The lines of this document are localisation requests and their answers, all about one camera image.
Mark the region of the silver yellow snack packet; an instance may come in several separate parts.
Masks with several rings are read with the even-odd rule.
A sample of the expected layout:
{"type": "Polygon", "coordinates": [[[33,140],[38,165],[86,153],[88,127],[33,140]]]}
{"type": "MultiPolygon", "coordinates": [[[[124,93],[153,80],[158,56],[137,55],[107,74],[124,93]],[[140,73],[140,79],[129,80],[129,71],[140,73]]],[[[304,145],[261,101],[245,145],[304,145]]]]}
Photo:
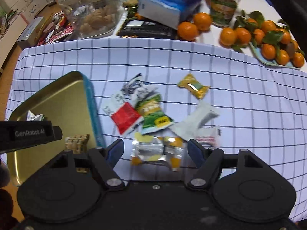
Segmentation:
{"type": "Polygon", "coordinates": [[[131,161],[133,165],[157,163],[178,171],[184,156],[185,144],[179,137],[134,134],[131,161]]]}

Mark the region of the brown gold heart snack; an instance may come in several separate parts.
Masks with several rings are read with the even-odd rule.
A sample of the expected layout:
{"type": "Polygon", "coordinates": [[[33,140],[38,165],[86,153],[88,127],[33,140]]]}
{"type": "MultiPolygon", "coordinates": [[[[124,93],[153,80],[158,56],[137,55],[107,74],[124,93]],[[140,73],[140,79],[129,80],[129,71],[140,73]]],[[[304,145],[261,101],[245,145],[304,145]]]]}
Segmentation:
{"type": "Polygon", "coordinates": [[[73,154],[84,154],[88,141],[89,134],[68,136],[65,138],[65,150],[72,150],[73,154]]]}

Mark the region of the white hawthorn strip packet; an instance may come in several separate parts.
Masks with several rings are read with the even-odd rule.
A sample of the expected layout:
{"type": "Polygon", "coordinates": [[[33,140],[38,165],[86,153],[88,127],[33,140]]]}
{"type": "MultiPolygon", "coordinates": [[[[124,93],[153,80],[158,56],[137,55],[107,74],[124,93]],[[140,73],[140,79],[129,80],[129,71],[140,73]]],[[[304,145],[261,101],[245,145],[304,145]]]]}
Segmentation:
{"type": "Polygon", "coordinates": [[[219,127],[199,128],[194,134],[194,139],[201,145],[220,147],[221,130],[219,127]]]}

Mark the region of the green white packet in tray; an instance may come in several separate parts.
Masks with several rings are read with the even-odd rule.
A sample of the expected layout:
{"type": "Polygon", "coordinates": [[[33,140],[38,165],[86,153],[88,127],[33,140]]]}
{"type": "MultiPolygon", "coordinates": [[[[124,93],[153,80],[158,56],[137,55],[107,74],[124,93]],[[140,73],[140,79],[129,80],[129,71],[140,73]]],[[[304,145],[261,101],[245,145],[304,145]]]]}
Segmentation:
{"type": "Polygon", "coordinates": [[[45,118],[44,114],[35,115],[30,110],[28,110],[26,115],[26,121],[43,121],[45,118]]]}

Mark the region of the pale green snack packet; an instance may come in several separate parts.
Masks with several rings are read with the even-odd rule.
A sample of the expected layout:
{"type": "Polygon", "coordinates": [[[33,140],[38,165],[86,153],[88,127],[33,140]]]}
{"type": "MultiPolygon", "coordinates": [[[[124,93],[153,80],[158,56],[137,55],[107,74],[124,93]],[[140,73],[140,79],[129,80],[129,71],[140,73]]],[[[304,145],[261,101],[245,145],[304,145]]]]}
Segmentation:
{"type": "Polygon", "coordinates": [[[200,101],[197,108],[183,121],[170,126],[170,130],[185,141],[189,141],[196,136],[201,126],[211,119],[218,117],[218,110],[205,101],[200,101]]]}

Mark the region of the red white snack packet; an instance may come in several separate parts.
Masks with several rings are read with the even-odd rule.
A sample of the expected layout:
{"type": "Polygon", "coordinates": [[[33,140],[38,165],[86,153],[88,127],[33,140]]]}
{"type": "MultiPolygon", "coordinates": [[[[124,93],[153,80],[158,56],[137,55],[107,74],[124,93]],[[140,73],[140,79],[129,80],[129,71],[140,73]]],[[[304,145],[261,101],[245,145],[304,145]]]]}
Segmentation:
{"type": "Polygon", "coordinates": [[[113,120],[122,136],[130,134],[144,120],[144,117],[131,106],[120,90],[104,102],[102,109],[113,120]]]}

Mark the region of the green garlic snack packet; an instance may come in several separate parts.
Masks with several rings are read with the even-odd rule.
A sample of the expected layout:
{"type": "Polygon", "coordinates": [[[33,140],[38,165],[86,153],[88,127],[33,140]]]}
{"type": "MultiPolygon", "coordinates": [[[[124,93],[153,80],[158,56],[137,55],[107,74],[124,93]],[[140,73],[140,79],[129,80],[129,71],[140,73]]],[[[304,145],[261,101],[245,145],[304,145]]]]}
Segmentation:
{"type": "Polygon", "coordinates": [[[155,93],[138,102],[136,111],[144,118],[142,135],[157,132],[174,124],[174,120],[166,115],[160,107],[161,94],[155,93]]]}

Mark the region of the gold tin tray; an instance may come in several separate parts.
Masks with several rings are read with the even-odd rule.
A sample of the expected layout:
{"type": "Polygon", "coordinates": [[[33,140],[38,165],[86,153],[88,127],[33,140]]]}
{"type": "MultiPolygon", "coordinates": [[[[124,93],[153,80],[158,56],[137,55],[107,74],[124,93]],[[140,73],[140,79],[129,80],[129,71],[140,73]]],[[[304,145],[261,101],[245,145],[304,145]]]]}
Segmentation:
{"type": "Polygon", "coordinates": [[[8,153],[7,166],[15,186],[20,186],[63,151],[67,137],[88,134],[88,149],[106,147],[93,84],[79,71],[72,71],[36,92],[12,111],[9,120],[24,121],[28,111],[43,114],[54,126],[60,127],[62,139],[8,153]]]}

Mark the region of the gold wrapped candy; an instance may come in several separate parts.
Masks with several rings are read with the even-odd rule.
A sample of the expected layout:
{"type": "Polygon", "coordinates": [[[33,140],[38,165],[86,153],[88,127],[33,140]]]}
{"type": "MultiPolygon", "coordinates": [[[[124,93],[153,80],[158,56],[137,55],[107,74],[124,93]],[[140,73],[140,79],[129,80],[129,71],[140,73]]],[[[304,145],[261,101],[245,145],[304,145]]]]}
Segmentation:
{"type": "Polygon", "coordinates": [[[199,100],[204,98],[210,88],[201,84],[191,73],[181,79],[177,86],[189,90],[199,100]]]}

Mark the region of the grey cardboard box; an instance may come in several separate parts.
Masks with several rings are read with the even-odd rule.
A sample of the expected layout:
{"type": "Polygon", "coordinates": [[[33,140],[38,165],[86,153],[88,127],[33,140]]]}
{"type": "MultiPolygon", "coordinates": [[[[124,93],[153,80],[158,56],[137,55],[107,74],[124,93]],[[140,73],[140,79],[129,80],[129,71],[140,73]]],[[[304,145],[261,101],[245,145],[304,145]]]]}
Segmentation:
{"type": "Polygon", "coordinates": [[[17,39],[17,45],[22,49],[31,48],[38,43],[39,32],[45,22],[44,17],[35,18],[17,39]]]}

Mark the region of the red snack packets pile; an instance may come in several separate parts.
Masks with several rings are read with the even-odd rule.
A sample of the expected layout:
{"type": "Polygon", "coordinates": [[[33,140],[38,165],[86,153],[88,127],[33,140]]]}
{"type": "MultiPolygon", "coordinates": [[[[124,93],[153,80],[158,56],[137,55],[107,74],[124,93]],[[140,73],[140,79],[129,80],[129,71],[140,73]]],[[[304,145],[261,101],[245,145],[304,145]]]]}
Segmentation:
{"type": "Polygon", "coordinates": [[[66,40],[74,28],[63,11],[51,15],[39,30],[37,46],[48,45],[66,40]]]}

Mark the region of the light blue fruit plate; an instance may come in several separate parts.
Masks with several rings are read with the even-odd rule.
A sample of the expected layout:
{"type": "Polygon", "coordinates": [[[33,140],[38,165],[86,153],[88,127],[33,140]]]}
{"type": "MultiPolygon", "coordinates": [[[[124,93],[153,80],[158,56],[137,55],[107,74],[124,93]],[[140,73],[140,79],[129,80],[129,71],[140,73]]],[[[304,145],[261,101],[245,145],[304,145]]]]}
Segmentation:
{"type": "Polygon", "coordinates": [[[288,68],[288,69],[294,69],[294,70],[299,70],[299,68],[294,67],[291,62],[287,62],[285,65],[279,65],[275,60],[267,60],[263,57],[261,54],[261,48],[259,47],[254,47],[252,42],[249,43],[249,48],[251,52],[253,53],[254,57],[258,59],[261,63],[264,65],[272,66],[272,67],[283,67],[283,68],[288,68]]]}

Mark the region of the black snack package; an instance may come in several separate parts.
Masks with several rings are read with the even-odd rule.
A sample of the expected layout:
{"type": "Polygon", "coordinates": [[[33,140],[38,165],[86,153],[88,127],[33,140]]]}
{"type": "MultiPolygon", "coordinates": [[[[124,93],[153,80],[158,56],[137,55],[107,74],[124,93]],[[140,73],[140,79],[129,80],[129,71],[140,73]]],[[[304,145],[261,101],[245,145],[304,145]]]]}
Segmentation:
{"type": "Polygon", "coordinates": [[[151,20],[126,20],[117,32],[119,37],[176,39],[176,30],[151,20]]]}

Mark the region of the large glass cookie jar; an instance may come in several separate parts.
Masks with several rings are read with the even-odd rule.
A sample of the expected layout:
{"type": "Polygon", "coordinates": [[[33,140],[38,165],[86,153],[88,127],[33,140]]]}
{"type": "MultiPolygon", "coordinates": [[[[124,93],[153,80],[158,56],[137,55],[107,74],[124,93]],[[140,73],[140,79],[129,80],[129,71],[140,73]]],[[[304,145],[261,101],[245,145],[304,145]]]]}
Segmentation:
{"type": "Polygon", "coordinates": [[[120,0],[58,0],[58,4],[82,39],[109,34],[124,12],[120,0]]]}

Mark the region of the glass jar yellow lid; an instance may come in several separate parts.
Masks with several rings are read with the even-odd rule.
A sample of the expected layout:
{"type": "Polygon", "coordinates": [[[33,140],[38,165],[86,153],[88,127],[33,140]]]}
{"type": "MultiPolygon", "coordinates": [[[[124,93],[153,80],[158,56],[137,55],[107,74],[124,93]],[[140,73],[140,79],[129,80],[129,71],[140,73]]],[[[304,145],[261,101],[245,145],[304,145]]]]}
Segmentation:
{"type": "Polygon", "coordinates": [[[214,25],[225,28],[229,26],[240,0],[211,0],[210,16],[214,25]]]}

